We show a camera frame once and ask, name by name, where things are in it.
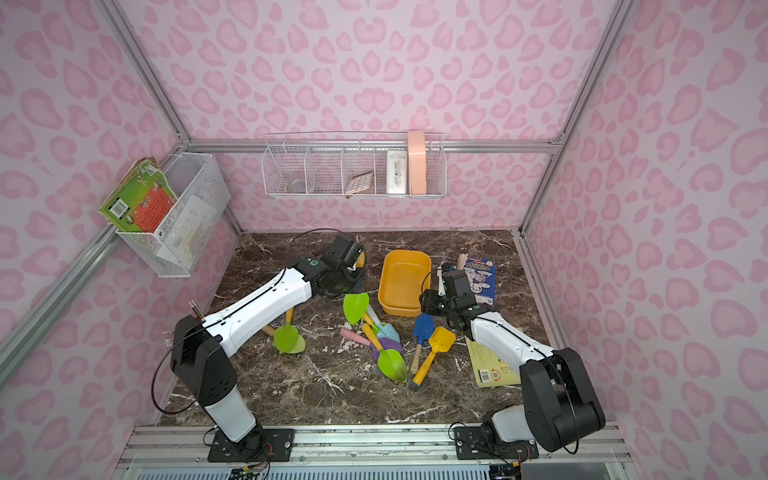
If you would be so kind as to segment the yellow plastic shovel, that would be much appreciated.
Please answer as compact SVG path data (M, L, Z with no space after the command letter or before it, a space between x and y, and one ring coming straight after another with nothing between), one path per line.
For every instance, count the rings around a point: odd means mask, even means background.
M429 338L429 345L430 345L430 353L426 357L425 361L420 366L419 370L417 371L416 375L413 377L413 384L416 386L421 386L426 375L428 374L435 357L439 353L445 353L448 352L451 348L451 346L456 341L456 335L453 331L444 328L444 327L437 327L431 337Z

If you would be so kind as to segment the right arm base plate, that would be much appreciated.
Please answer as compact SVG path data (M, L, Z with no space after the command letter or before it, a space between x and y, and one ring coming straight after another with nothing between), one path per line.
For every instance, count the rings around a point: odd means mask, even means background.
M448 435L454 443L459 460L497 459L512 463L539 458L538 445L534 440L505 442L498 439L486 425L456 423L449 427Z

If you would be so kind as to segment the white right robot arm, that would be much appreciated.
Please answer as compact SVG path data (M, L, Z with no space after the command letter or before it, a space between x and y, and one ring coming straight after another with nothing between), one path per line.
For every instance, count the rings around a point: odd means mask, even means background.
M572 448L602 430L606 417L580 355L570 347L554 349L507 322L476 300L466 273L442 275L439 290L420 294L422 312L443 317L451 329L488 349L518 371L522 403L491 412L481 424L483 449L500 456L531 440L547 452Z

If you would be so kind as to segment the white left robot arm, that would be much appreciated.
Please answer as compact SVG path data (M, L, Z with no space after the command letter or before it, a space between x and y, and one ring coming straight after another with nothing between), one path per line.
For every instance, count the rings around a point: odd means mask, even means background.
M300 255L273 279L227 308L176 324L170 369L236 445L253 443L260 425L237 386L230 358L289 309L316 296L353 292L364 283L362 244L339 234L324 250Z

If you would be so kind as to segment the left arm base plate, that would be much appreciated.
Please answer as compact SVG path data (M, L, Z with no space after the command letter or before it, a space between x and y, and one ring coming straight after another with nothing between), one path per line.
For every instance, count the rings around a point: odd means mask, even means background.
M243 440L233 442L223 432L216 431L207 456L209 463L288 462L296 431L289 428L259 427Z

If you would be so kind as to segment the blue shovel wooden handle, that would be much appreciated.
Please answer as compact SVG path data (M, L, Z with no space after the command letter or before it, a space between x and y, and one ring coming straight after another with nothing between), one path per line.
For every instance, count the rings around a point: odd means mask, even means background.
M416 347L411 362L410 373L418 372L421 362L422 347L429 340L434 331L434 319L431 315L421 314L415 321L413 335L416 339Z

